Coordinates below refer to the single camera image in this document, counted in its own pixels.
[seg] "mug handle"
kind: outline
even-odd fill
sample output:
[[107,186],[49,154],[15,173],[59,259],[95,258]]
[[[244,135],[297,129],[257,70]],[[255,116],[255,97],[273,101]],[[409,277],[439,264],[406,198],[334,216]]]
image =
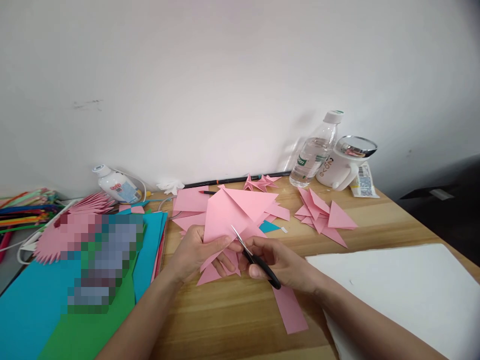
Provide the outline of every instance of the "mug handle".
[[355,179],[355,177],[359,173],[359,167],[353,163],[349,164],[349,166],[350,166],[350,172],[341,183],[337,181],[332,184],[333,190],[342,191],[352,182],[353,179]]

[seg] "plastic water bottle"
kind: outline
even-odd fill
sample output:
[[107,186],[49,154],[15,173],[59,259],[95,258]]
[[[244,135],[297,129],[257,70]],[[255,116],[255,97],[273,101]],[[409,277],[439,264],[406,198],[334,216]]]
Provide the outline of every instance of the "plastic water bottle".
[[304,188],[329,157],[337,140],[337,125],[342,121],[343,111],[332,110],[326,113],[321,125],[305,141],[296,164],[290,174],[290,184]]

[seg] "green paper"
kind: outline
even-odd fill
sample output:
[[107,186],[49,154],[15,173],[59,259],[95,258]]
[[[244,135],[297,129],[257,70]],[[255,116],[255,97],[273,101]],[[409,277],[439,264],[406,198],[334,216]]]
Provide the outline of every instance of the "green paper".
[[133,259],[106,314],[62,314],[38,359],[94,359],[135,306]]

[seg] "hand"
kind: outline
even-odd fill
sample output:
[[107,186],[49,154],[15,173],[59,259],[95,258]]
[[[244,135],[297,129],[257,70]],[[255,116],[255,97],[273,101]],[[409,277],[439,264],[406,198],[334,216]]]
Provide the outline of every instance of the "hand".
[[[313,293],[325,276],[278,239],[253,236],[245,240],[245,246],[270,266],[282,285],[290,288]],[[260,266],[249,265],[243,255],[238,262],[238,268],[241,271],[248,270],[252,279],[269,279]]]
[[[192,280],[205,260],[213,254],[224,250],[232,242],[232,239],[228,236],[220,237],[206,244],[203,243],[203,239],[204,226],[190,226],[165,268],[165,270],[171,273],[174,281],[184,284]],[[231,249],[240,252],[241,245],[239,243],[232,244]],[[220,276],[227,276],[221,263],[228,270],[235,271],[235,267],[230,259],[222,252],[212,262]]]

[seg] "marker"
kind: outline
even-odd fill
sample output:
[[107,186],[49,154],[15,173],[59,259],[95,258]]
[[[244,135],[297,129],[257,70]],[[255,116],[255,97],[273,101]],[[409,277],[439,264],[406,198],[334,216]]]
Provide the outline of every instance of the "marker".
[[[272,178],[276,177],[284,177],[284,176],[289,176],[291,171],[284,171],[284,172],[275,172],[272,174],[267,174],[268,176]],[[252,180],[258,180],[262,177],[262,175],[254,175],[251,176]],[[231,179],[225,179],[225,180],[210,180],[210,181],[204,181],[204,182],[196,182],[193,184],[187,184],[185,185],[184,189],[189,189],[189,188],[197,188],[205,185],[220,185],[220,184],[231,184],[231,183],[240,183],[244,182],[247,180],[247,177],[236,177],[236,178],[231,178]]]

